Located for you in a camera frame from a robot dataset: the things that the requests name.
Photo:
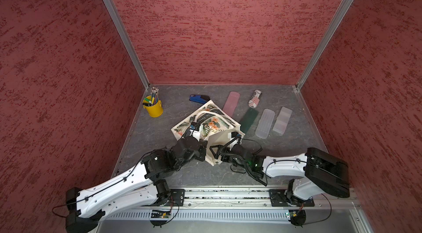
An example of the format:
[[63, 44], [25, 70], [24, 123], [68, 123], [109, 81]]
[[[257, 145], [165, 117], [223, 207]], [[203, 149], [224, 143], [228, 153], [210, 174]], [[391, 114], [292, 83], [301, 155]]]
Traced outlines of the clear ribbed pencil case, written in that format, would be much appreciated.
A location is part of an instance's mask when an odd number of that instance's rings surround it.
[[260, 139], [266, 139], [271, 130], [271, 126], [275, 117], [275, 112], [270, 109], [265, 109], [258, 122], [255, 135]]

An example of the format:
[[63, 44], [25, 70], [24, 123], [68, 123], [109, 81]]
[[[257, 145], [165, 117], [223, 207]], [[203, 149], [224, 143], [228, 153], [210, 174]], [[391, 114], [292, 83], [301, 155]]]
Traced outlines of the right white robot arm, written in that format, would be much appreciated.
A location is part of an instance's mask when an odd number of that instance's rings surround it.
[[322, 193], [342, 199], [350, 196], [348, 164], [315, 147], [291, 157], [260, 156], [239, 143], [213, 145], [209, 150], [217, 162], [240, 167], [264, 186], [268, 186], [269, 178], [292, 177], [287, 189], [279, 194], [279, 199], [289, 206], [299, 206]]

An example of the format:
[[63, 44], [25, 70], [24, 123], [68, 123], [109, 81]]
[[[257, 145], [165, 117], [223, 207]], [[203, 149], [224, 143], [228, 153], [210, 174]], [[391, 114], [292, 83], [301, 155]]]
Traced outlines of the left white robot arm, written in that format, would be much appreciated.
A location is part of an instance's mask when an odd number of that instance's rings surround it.
[[203, 162], [207, 143], [189, 136], [170, 149], [146, 153], [129, 170], [89, 189], [66, 193], [68, 233], [88, 233], [111, 215], [138, 206], [162, 206], [173, 199], [166, 178], [191, 160]]

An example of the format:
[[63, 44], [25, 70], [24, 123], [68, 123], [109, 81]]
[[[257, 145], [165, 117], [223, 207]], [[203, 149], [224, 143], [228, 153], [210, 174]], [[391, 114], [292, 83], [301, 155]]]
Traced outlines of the green pencil case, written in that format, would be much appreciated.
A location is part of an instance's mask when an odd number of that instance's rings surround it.
[[249, 108], [243, 118], [240, 121], [240, 130], [247, 134], [251, 126], [254, 124], [255, 119], [258, 116], [258, 111], [254, 108]]

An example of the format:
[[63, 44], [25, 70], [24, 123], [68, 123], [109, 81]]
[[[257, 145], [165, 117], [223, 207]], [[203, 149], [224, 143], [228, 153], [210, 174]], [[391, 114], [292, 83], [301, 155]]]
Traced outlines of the pink pencil case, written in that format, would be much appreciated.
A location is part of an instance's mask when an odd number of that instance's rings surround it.
[[228, 96], [226, 103], [223, 107], [224, 113], [226, 113], [229, 117], [233, 116], [239, 99], [240, 99], [240, 94], [238, 92], [231, 91], [229, 93], [229, 96]]

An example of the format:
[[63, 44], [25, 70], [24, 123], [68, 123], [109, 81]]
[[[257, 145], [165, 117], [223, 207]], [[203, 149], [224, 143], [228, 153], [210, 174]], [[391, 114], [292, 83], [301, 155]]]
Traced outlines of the floral canvas tote bag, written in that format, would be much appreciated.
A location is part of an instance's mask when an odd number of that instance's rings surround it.
[[245, 134], [240, 130], [240, 123], [229, 117], [212, 100], [195, 110], [183, 121], [172, 127], [171, 132], [176, 139], [181, 139], [187, 130], [195, 127], [200, 131], [201, 141], [207, 142], [206, 162], [215, 166], [222, 161], [214, 159], [210, 147], [214, 145], [225, 145], [230, 142], [237, 134], [244, 137]]

